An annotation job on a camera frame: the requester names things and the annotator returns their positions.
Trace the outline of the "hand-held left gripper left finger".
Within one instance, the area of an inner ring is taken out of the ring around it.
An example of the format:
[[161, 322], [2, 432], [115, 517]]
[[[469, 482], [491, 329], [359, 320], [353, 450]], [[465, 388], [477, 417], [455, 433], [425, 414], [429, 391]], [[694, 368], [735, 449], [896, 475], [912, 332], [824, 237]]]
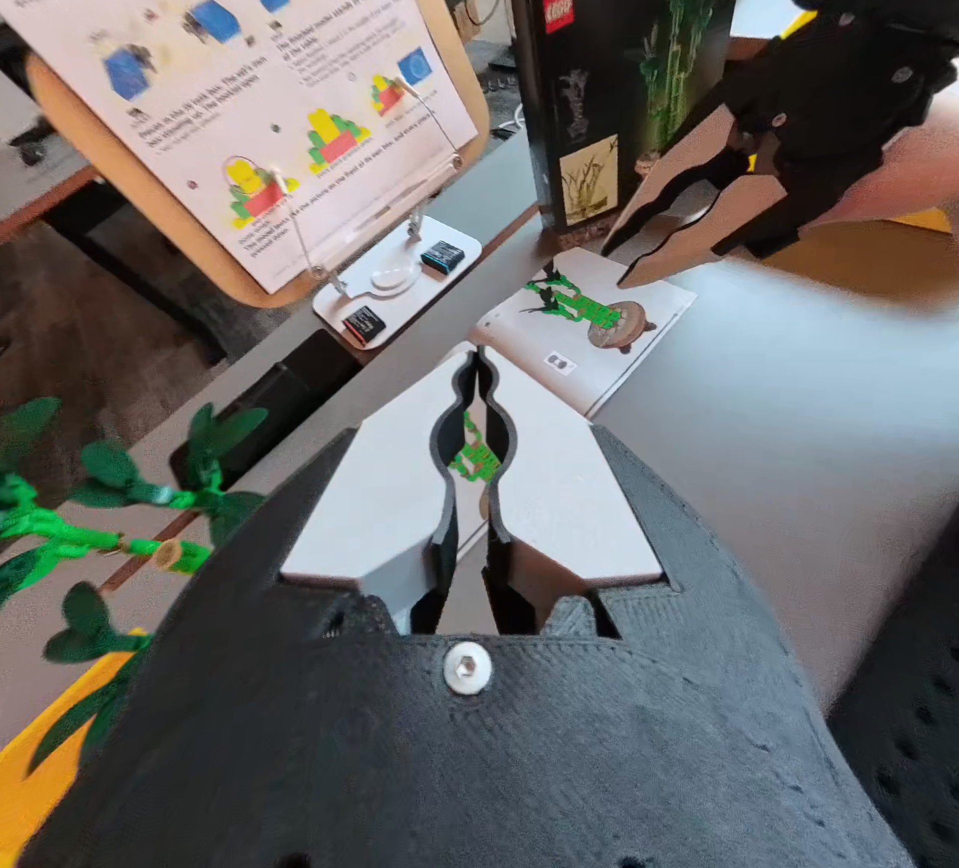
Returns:
[[478, 354], [456, 349], [366, 418], [280, 568], [284, 581], [384, 603], [401, 634], [434, 634], [458, 562], [480, 531], [464, 478]]

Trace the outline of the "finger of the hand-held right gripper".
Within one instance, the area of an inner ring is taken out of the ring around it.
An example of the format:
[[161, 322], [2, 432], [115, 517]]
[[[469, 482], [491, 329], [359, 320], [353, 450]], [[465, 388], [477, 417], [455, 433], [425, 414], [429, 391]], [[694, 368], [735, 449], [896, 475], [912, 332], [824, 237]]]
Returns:
[[637, 258], [618, 279], [617, 287], [649, 285], [720, 260], [716, 247], [785, 197], [786, 190], [776, 176], [747, 174], [737, 178], [719, 193], [700, 219], [676, 229], [657, 248]]
[[710, 202], [701, 204], [680, 225], [672, 227], [646, 258], [697, 258], [711, 251], [719, 239], [708, 225], [719, 195], [749, 166], [750, 133], [742, 129], [729, 108], [720, 104], [673, 142], [641, 179], [639, 187], [622, 208], [608, 232], [601, 254], [605, 257], [640, 238], [649, 224], [698, 182], [713, 191]]

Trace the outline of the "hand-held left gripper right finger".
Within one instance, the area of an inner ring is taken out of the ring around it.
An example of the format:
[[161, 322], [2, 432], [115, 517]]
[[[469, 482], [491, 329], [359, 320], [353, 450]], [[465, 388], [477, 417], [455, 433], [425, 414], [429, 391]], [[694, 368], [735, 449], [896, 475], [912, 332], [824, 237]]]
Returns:
[[478, 350], [488, 484], [482, 570], [497, 631], [543, 630], [561, 598], [661, 582], [665, 573], [593, 422], [493, 348]]

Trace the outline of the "white lego instruction booklet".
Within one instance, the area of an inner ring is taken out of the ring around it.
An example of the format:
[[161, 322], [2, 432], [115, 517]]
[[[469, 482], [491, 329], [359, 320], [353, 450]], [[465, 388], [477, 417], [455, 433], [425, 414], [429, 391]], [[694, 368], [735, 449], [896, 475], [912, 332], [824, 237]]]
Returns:
[[696, 299], [663, 280], [619, 289], [624, 271], [582, 248], [561, 252], [485, 314], [470, 340], [592, 421]]

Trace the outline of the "green lego bamboo model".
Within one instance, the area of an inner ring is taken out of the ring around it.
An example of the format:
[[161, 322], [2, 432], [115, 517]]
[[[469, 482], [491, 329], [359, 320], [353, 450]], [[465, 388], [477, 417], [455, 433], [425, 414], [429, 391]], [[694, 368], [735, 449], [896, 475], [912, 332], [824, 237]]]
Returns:
[[[86, 475], [73, 500], [99, 509], [144, 504], [191, 512], [207, 520], [211, 547], [180, 537], [141, 539], [67, 522], [58, 511], [40, 505], [36, 489], [18, 471], [21, 460], [47, 430], [59, 407], [57, 398], [39, 397], [2, 416], [2, 544], [29, 537], [40, 540], [36, 547], [2, 562], [2, 604], [42, 581], [61, 563], [90, 554], [121, 554], [164, 572], [197, 574], [213, 551], [222, 547], [265, 501], [258, 493], [227, 491], [224, 460], [256, 433], [269, 411], [253, 408], [216, 413], [212, 404], [206, 404], [189, 424], [185, 488], [147, 480], [125, 450], [111, 442], [96, 441], [81, 452]], [[69, 590], [61, 612], [65, 627], [44, 646], [45, 661], [66, 665], [112, 655], [126, 655], [127, 659], [112, 679], [51, 723], [30, 756], [27, 776], [82, 729], [86, 730], [79, 755], [82, 762], [102, 746], [151, 642], [150, 635], [119, 631], [112, 622], [105, 591], [88, 582], [77, 583]]]

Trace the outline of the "person's right forearm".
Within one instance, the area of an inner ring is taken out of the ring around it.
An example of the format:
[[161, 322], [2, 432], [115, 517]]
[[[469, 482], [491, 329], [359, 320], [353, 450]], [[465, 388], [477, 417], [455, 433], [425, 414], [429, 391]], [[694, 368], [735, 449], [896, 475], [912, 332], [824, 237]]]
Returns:
[[958, 101], [947, 92], [936, 97], [922, 125], [885, 151], [881, 167], [807, 227], [893, 221], [932, 209], [957, 216], [957, 200]]

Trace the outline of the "black lego set box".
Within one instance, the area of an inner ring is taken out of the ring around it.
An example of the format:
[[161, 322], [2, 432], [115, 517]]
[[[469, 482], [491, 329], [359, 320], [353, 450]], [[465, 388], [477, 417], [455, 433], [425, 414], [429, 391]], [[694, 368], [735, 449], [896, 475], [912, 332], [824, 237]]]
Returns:
[[721, 78], [737, 0], [510, 0], [544, 227], [610, 228]]

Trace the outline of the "black rectangular box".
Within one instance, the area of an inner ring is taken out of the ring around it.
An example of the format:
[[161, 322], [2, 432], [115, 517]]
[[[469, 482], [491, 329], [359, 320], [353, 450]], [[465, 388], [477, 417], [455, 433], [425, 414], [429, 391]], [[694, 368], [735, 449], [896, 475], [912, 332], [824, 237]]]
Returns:
[[284, 363], [277, 363], [236, 399], [215, 411], [217, 420], [253, 409], [267, 415], [259, 426], [220, 456], [222, 487], [232, 487], [240, 478], [302, 422], [309, 414], [313, 394], [304, 378]]

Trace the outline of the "black battery red label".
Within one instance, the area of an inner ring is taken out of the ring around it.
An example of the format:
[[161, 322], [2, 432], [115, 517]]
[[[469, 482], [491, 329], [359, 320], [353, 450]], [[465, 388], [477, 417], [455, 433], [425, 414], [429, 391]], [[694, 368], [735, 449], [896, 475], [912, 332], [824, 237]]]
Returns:
[[387, 323], [374, 309], [361, 305], [342, 319], [343, 330], [358, 347], [368, 349], [386, 332]]

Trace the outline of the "white document stand base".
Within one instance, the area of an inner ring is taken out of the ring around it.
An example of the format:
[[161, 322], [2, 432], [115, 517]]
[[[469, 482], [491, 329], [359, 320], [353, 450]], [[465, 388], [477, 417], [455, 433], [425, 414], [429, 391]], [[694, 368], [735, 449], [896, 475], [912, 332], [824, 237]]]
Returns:
[[[449, 276], [420, 261], [420, 252], [440, 239], [465, 251], [464, 262]], [[362, 351], [383, 347], [444, 295], [481, 253], [479, 240], [433, 217], [408, 219], [341, 271], [338, 282], [321, 288], [314, 296], [313, 311], [349, 346]], [[358, 347], [342, 326], [343, 317], [361, 305], [374, 309], [387, 323], [386, 332], [368, 349]]]

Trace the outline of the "black battery blue label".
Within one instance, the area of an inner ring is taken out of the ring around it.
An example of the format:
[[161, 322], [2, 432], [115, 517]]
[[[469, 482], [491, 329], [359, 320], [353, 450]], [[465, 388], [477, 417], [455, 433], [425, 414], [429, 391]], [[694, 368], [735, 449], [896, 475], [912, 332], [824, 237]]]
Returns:
[[443, 239], [437, 240], [419, 255], [425, 267], [443, 276], [449, 276], [465, 260], [465, 251]]

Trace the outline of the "black perforated mat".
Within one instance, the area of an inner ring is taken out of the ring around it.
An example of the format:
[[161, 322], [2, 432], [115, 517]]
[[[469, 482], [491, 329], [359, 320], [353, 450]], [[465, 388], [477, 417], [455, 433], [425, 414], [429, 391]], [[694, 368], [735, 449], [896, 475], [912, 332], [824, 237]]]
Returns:
[[957, 554], [930, 556], [829, 717], [863, 789], [917, 866], [958, 865]]

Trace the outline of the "yellow plastic bin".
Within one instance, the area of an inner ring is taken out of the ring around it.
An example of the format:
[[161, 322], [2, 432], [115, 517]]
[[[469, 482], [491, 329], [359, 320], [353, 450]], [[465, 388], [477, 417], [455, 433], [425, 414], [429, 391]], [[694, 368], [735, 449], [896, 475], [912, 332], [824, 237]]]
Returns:
[[68, 710], [112, 681], [130, 658], [131, 653], [114, 653], [100, 658], [2, 749], [3, 867], [16, 864], [26, 843], [75, 782], [80, 750], [92, 721], [84, 722], [36, 771], [28, 773], [28, 766], [42, 738]]

